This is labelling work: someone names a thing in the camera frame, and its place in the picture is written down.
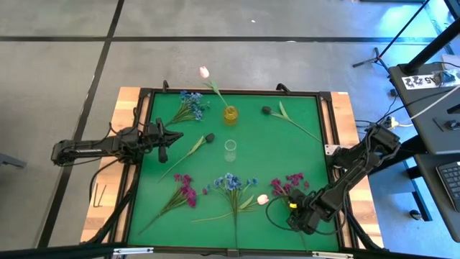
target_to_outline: wooden frame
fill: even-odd
[[[112,117],[112,127],[114,130],[120,130],[125,127],[131,127],[134,122],[133,108],[138,105],[139,87],[121,87],[119,96],[116,102],[114,115]],[[328,105],[325,100],[322,101],[323,115],[325,121],[325,128],[328,140],[333,139],[332,123],[330,118],[336,118],[335,125],[337,130],[337,137],[341,145],[353,146],[359,142],[357,136],[357,129],[354,123],[354,115],[351,109],[351,103],[348,93],[345,92],[331,92],[331,101],[333,106],[332,114],[328,110]],[[148,110],[148,98],[143,100],[140,120],[143,122]],[[106,165],[113,158],[103,158],[101,166]],[[99,173],[96,183],[98,185],[97,193],[96,188],[93,189],[92,200],[86,216],[81,241],[91,239],[97,231],[103,226],[104,222],[110,217],[117,201],[117,195],[121,186],[121,175],[123,171],[123,164],[116,163]],[[128,177],[125,181],[125,190],[128,189],[132,182],[135,166],[129,167]],[[369,181],[367,178],[363,179],[356,185],[350,192],[349,197],[351,200],[351,209],[353,214],[363,227],[364,231],[372,238],[372,240],[379,246],[383,246],[380,228],[377,221],[377,215],[372,200]],[[125,228],[125,221],[127,217],[127,208],[124,210],[119,218],[114,241],[122,241],[123,230]],[[343,229],[345,247],[351,247],[351,235],[348,225],[346,224]]]

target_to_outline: green mat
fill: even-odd
[[[258,178],[258,186],[249,187],[241,202],[252,194],[254,198],[267,194],[272,199],[270,181],[279,178],[285,182],[285,176],[294,173],[304,173],[310,183],[308,192],[328,183],[323,144],[291,123],[261,113],[262,106],[270,106],[278,112],[281,101],[291,119],[320,139],[321,126],[314,97],[225,95],[225,100],[239,110],[236,126],[228,127],[224,124],[224,105],[220,98],[206,94],[202,101],[210,101],[211,108],[204,111],[203,121],[181,122],[168,127],[169,130],[184,133],[167,150],[169,161],[159,163],[156,150],[144,156],[129,245],[235,248],[232,216],[207,222],[191,222],[231,211],[228,202],[217,191],[211,191],[207,196],[200,195],[194,209],[188,206],[173,209],[139,235],[139,231],[163,208],[173,193],[175,173],[191,175],[192,187],[198,193],[206,184],[227,172],[240,177],[243,182],[247,178]],[[179,94],[155,94],[151,120],[161,117],[166,123],[175,115],[179,104]],[[157,183],[172,164],[181,159],[202,135],[208,133],[216,136],[211,144],[201,147]],[[237,143],[236,160],[232,163],[224,160],[224,143],[229,139]],[[256,205],[254,208],[257,209],[255,212],[239,213],[239,249],[339,249],[336,235],[305,235],[281,230],[267,220],[265,206]],[[270,207],[271,218],[283,227],[288,227],[285,223],[288,215],[289,211],[281,201]],[[335,226],[333,222],[321,222],[318,230],[330,232],[335,230]]]

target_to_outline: concrete floor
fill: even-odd
[[[105,36],[117,0],[0,0],[0,36]],[[116,36],[392,37],[419,4],[370,4],[342,0],[126,0]],[[423,11],[404,37],[435,37],[452,22],[440,0]],[[0,167],[0,250],[32,247],[59,168],[52,146],[70,138],[91,85],[102,42],[0,42],[0,152],[28,162]],[[332,42],[114,42],[111,44],[84,139],[106,133],[120,86],[200,86],[206,65],[221,88],[348,91],[357,119],[376,120],[388,109],[392,85],[377,65],[352,68],[384,43]],[[398,43],[388,65],[408,62],[423,44]],[[460,53],[460,43],[452,44]],[[433,61],[440,60],[441,51]],[[393,107],[400,106],[397,100]],[[395,114],[407,118],[404,111]],[[403,138],[413,128],[397,129]],[[88,184],[98,163],[74,168],[51,245],[79,241],[88,208]],[[410,194],[379,190],[371,179],[385,246],[395,252],[453,258],[460,244],[449,236],[433,202],[433,222],[409,220]],[[181,258],[181,255],[161,255]]]

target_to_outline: yellow vase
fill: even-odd
[[[238,110],[235,106],[228,106],[224,110],[224,122],[227,126],[236,125],[236,120],[238,119]]]

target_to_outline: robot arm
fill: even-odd
[[[289,196],[293,210],[287,223],[295,231],[316,232],[319,221],[330,222],[344,205],[346,193],[383,161],[393,158],[400,148],[399,137],[388,129],[375,125],[364,140],[351,149],[338,149],[332,155],[332,165],[347,169],[336,182],[307,196],[294,190]]]
[[[115,156],[121,162],[136,164],[140,162],[142,153],[150,153],[158,147],[158,159],[161,163],[167,161],[166,148],[181,138],[183,133],[166,130],[160,118],[156,124],[145,125],[144,132],[137,127],[126,127],[115,136],[102,140],[72,141],[62,140],[52,149],[51,161],[55,165],[66,165],[77,158],[102,158]]]

